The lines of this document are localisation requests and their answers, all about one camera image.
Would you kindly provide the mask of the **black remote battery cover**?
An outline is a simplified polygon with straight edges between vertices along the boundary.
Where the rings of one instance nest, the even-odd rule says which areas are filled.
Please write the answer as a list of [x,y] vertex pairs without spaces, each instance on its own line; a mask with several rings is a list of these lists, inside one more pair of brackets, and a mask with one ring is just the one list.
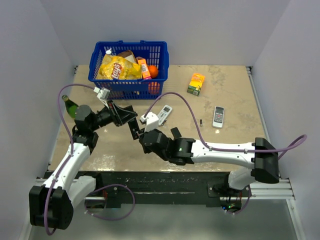
[[170,131],[171,131],[172,136],[175,140],[182,137],[182,135],[177,127],[171,128]]

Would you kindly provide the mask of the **white remote control green screen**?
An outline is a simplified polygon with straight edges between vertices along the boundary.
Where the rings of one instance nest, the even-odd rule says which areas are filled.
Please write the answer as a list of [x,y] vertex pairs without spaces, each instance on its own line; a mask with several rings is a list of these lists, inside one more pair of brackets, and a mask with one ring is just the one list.
[[162,126],[170,113],[172,112],[173,108],[169,105],[164,105],[161,111],[157,114],[158,117],[158,125]]

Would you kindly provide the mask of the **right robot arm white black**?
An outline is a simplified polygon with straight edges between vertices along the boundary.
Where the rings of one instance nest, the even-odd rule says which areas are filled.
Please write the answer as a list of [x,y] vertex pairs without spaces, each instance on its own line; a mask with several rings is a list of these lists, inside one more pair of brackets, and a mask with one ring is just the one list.
[[278,154],[264,138],[242,144],[202,143],[193,138],[167,137],[158,129],[143,133],[139,137],[146,154],[154,153],[162,160],[178,166],[200,163],[222,163],[239,166],[231,171],[220,188],[233,197],[246,186],[260,182],[277,184],[279,177]]

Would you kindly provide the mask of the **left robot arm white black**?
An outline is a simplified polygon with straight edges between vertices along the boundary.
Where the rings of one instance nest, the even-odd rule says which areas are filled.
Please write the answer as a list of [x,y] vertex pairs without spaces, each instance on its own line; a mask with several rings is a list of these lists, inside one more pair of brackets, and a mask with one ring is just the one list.
[[103,192],[104,184],[94,177],[85,176],[77,182],[74,179],[97,145],[96,130],[111,123],[117,127],[136,126],[137,115],[131,105],[119,107],[112,100],[97,113],[88,105],[76,108],[75,125],[64,158],[42,185],[35,185],[29,191],[31,225],[65,230],[82,199],[89,193],[99,196]]

